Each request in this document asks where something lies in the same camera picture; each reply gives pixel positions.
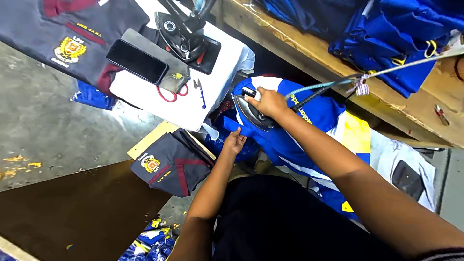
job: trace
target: stack of blue clothing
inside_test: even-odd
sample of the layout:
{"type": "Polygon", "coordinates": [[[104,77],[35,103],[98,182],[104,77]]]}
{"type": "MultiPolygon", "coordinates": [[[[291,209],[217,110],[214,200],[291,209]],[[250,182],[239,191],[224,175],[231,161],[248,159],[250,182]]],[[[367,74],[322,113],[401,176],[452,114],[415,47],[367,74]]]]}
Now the stack of blue clothing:
{"type": "MultiPolygon", "coordinates": [[[[464,4],[442,0],[370,0],[355,12],[329,53],[370,73],[431,57],[450,31],[464,32],[464,4]]],[[[416,93],[434,61],[378,76],[405,98],[416,93]]]]}
{"type": "Polygon", "coordinates": [[[367,0],[255,0],[277,19],[326,41],[337,39],[367,0]]]}

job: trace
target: maroon stripe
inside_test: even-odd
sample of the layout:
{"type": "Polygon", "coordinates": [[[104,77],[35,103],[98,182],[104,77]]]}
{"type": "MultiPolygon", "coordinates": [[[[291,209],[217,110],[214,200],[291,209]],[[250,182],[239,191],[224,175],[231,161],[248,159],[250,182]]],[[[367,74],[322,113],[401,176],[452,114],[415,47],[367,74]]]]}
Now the maroon stripe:
{"type": "Polygon", "coordinates": [[[158,174],[154,175],[151,179],[150,179],[150,184],[152,184],[153,182],[156,181],[157,178],[159,178],[163,173],[164,171],[166,171],[167,169],[169,169],[171,167],[171,165],[166,165],[164,168],[162,168],[161,170],[158,171],[158,174]]]}
{"type": "Polygon", "coordinates": [[[184,165],[176,164],[177,176],[179,177],[180,189],[184,196],[188,196],[187,179],[185,179],[184,165]]]}
{"type": "Polygon", "coordinates": [[[62,12],[74,12],[84,10],[95,3],[98,0],[74,0],[74,1],[56,1],[56,7],[60,13],[62,12]]]}
{"type": "Polygon", "coordinates": [[[86,31],[86,30],[84,30],[84,29],[82,29],[82,28],[80,28],[80,27],[78,27],[76,25],[73,25],[70,22],[67,22],[66,26],[69,27],[69,29],[75,31],[76,33],[78,33],[78,34],[84,36],[85,38],[89,39],[90,41],[94,41],[94,42],[96,42],[96,43],[98,43],[100,45],[105,45],[106,44],[106,42],[103,39],[101,39],[100,37],[88,32],[88,31],[86,31]]]}
{"type": "Polygon", "coordinates": [[[56,0],[43,0],[45,16],[55,17],[58,16],[57,2],[56,0]]]}
{"type": "Polygon", "coordinates": [[[183,165],[206,165],[206,162],[200,159],[178,158],[175,162],[183,165]]]}
{"type": "Polygon", "coordinates": [[[110,85],[111,85],[111,75],[113,73],[122,71],[122,68],[108,63],[103,71],[100,73],[100,77],[98,77],[96,87],[102,91],[106,95],[110,95],[111,97],[116,97],[113,93],[110,92],[110,85]]]}
{"type": "Polygon", "coordinates": [[[45,16],[55,17],[59,16],[62,12],[73,12],[84,10],[98,0],[75,0],[75,1],[60,1],[60,0],[43,0],[45,16]]]}

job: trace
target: folded shirt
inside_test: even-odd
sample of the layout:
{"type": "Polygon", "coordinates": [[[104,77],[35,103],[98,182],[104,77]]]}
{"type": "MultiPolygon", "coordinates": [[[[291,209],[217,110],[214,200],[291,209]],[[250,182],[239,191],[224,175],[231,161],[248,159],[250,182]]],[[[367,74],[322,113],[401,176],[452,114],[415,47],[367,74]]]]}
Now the folded shirt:
{"type": "Polygon", "coordinates": [[[213,160],[183,129],[151,144],[130,169],[148,186],[175,196],[190,196],[214,166],[213,160]]]}

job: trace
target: smartphone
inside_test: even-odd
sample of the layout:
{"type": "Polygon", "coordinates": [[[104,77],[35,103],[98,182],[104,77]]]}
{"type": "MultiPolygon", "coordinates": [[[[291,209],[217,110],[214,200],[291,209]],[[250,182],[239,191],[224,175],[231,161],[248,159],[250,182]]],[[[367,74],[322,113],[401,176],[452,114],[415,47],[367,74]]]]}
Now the smartphone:
{"type": "Polygon", "coordinates": [[[116,40],[106,59],[155,85],[160,84],[169,69],[165,62],[121,39],[116,40]]]}

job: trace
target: wooden board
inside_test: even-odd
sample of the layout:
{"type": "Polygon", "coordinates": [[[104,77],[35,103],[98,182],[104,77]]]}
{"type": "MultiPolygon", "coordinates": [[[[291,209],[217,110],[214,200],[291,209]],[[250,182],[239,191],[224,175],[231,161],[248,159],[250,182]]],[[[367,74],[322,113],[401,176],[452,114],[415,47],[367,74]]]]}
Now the wooden board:
{"type": "Polygon", "coordinates": [[[22,249],[0,236],[0,251],[6,253],[12,258],[21,261],[39,261],[37,258],[24,252],[22,249]]]}
{"type": "MultiPolygon", "coordinates": [[[[153,142],[155,142],[157,139],[159,139],[161,136],[163,136],[165,133],[168,132],[174,132],[178,129],[179,127],[167,122],[163,121],[158,125],[154,130],[152,130],[148,135],[146,135],[139,143],[137,143],[132,149],[130,149],[127,154],[132,158],[136,159],[139,157],[144,150],[146,150],[153,142]]],[[[190,132],[187,131],[187,133],[192,137],[192,139],[213,159],[216,159],[216,156],[211,153],[203,144],[201,144],[200,141],[198,141],[190,132]]]]}
{"type": "MultiPolygon", "coordinates": [[[[248,0],[224,0],[224,22],[292,63],[321,82],[333,81],[357,73],[352,67],[327,52],[328,43],[273,19],[248,0]]],[[[421,89],[406,99],[383,83],[367,81],[371,93],[352,97],[360,107],[378,116],[409,136],[441,147],[464,148],[462,106],[464,84],[450,71],[453,58],[437,63],[421,89]],[[434,112],[440,105],[450,126],[444,126],[434,112]]],[[[345,95],[346,89],[335,89],[345,95]]]]}
{"type": "Polygon", "coordinates": [[[42,261],[117,260],[171,197],[133,162],[3,191],[0,235],[42,261]]]}

